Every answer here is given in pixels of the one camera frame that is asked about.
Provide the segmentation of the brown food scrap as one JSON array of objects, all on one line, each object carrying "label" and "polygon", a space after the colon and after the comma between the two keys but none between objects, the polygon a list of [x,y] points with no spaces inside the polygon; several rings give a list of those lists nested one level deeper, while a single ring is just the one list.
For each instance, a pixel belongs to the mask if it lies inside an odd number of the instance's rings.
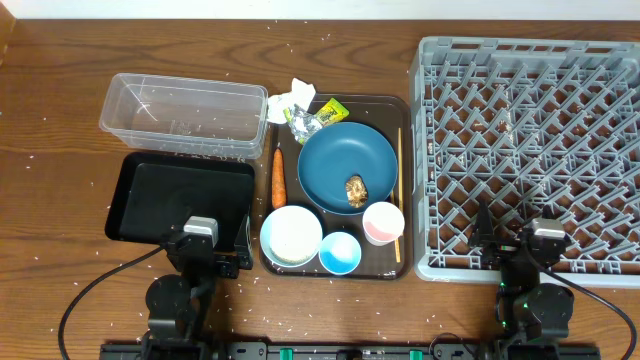
[{"label": "brown food scrap", "polygon": [[348,204],[353,208],[361,208],[368,200],[368,190],[364,181],[359,175],[351,176],[346,184],[345,190]]}]

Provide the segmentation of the light blue rice bowl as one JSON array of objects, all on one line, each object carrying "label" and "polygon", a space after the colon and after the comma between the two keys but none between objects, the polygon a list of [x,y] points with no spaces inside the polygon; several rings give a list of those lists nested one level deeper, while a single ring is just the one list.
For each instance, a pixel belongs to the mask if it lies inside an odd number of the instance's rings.
[{"label": "light blue rice bowl", "polygon": [[307,264],[318,253],[323,229],[305,207],[288,205],[267,216],[260,230],[260,246],[267,259],[281,268]]}]

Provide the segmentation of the small blue cup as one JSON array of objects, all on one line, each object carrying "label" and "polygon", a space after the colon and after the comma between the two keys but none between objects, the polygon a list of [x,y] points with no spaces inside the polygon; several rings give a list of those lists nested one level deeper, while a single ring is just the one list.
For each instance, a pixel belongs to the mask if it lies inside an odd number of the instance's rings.
[{"label": "small blue cup", "polygon": [[318,252],[321,265],[337,276],[353,272],[360,264],[362,249],[358,240],[346,232],[328,234]]}]

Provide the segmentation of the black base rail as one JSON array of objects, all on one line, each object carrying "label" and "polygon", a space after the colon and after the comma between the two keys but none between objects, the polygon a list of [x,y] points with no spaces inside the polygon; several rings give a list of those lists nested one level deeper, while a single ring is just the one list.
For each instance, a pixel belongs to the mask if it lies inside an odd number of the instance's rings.
[{"label": "black base rail", "polygon": [[427,347],[416,346],[334,346],[300,344],[267,345],[263,342],[235,342],[210,350],[206,346],[152,345],[145,350],[140,344],[104,344],[99,358],[113,360],[135,359],[227,359],[227,360],[412,360],[481,359],[472,345],[440,343]]}]

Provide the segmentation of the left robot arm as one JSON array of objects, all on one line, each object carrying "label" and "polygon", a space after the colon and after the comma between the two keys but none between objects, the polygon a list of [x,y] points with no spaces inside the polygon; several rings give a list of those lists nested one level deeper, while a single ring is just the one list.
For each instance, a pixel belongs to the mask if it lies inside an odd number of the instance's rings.
[{"label": "left robot arm", "polygon": [[233,250],[220,250],[220,243],[220,225],[213,218],[192,216],[169,233],[163,248],[178,273],[154,280],[147,290],[148,327],[153,338],[193,339],[202,329],[216,282],[236,279],[242,270],[253,268],[247,215],[232,240]]}]

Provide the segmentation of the grey dishwasher rack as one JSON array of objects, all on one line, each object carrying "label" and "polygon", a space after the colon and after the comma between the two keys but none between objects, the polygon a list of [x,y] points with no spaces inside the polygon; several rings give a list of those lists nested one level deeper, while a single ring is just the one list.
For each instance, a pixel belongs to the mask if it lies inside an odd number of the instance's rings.
[{"label": "grey dishwasher rack", "polygon": [[638,286],[636,43],[426,37],[409,80],[419,278],[498,281],[468,243],[485,203],[505,237],[551,211],[563,277]]}]

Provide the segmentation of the crumpled foil wrapper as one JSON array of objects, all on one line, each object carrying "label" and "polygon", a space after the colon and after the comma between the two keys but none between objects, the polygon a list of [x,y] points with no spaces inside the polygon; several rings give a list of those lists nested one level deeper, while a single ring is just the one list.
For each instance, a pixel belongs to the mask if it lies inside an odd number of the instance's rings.
[{"label": "crumpled foil wrapper", "polygon": [[316,132],[323,128],[315,115],[294,104],[283,110],[286,123],[289,126],[295,140],[304,145]]}]

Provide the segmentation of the black plastic bin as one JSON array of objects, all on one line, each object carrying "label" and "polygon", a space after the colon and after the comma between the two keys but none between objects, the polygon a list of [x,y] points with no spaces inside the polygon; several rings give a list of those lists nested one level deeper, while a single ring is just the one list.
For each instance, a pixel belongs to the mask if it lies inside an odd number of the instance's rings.
[{"label": "black plastic bin", "polygon": [[111,240],[156,244],[192,216],[218,222],[215,249],[232,252],[254,195],[246,163],[134,152],[125,157],[105,224]]}]

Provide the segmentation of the orange carrot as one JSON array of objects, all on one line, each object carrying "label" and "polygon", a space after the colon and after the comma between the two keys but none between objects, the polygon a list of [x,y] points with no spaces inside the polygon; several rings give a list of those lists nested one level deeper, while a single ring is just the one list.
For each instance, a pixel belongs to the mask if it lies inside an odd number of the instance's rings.
[{"label": "orange carrot", "polygon": [[274,152],[272,165],[272,206],[274,209],[284,207],[287,203],[286,182],[284,175],[284,159],[282,151]]}]

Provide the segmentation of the yellow snack packet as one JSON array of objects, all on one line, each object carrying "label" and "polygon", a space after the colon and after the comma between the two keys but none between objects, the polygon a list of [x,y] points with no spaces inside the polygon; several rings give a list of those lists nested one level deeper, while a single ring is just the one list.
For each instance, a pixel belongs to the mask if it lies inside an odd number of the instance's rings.
[{"label": "yellow snack packet", "polygon": [[331,98],[316,113],[316,119],[323,127],[341,122],[350,114],[349,110],[335,98]]}]

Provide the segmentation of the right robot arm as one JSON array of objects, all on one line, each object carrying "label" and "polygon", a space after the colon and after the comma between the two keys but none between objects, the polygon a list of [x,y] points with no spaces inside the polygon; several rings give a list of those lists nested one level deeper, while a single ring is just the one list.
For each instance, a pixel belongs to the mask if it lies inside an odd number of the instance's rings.
[{"label": "right robot arm", "polygon": [[524,344],[568,336],[574,295],[566,287],[541,281],[543,271],[559,262],[569,244],[560,221],[534,218],[515,235],[503,236],[482,201],[468,244],[481,249],[483,266],[499,269],[496,318],[507,340]]}]

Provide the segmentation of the crumpled white paper napkin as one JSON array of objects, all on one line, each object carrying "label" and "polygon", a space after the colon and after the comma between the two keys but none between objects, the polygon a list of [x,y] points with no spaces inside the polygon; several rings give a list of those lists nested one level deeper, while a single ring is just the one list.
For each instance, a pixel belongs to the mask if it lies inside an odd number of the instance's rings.
[{"label": "crumpled white paper napkin", "polygon": [[307,111],[316,95],[313,84],[305,83],[298,78],[293,78],[291,90],[279,95],[273,95],[267,101],[266,119],[270,123],[277,125],[285,124],[287,119],[284,111],[298,106]]}]

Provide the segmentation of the clear plastic bin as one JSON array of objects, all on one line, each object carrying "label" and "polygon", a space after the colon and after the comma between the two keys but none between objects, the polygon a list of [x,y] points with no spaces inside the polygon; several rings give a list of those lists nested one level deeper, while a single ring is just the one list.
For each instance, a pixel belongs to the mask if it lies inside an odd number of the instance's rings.
[{"label": "clear plastic bin", "polygon": [[267,97],[260,85],[119,73],[99,126],[132,148],[254,160],[263,153]]}]

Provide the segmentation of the pink and white cup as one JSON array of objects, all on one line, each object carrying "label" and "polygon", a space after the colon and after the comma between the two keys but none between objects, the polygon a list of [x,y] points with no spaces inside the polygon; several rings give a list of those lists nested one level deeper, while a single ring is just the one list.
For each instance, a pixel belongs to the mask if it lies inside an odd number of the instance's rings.
[{"label": "pink and white cup", "polygon": [[403,235],[405,219],[402,211],[390,202],[370,205],[362,217],[365,238],[374,246],[384,246]]}]

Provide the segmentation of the dark blue plate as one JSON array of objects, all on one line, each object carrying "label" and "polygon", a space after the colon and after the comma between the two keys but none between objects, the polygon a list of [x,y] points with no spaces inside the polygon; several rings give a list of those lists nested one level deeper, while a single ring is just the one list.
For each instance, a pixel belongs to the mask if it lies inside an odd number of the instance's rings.
[{"label": "dark blue plate", "polygon": [[[396,152],[376,129],[342,122],[316,132],[302,147],[297,165],[305,195],[319,208],[337,215],[357,215],[386,200],[396,185]],[[348,180],[358,176],[367,190],[364,206],[349,204]]]}]

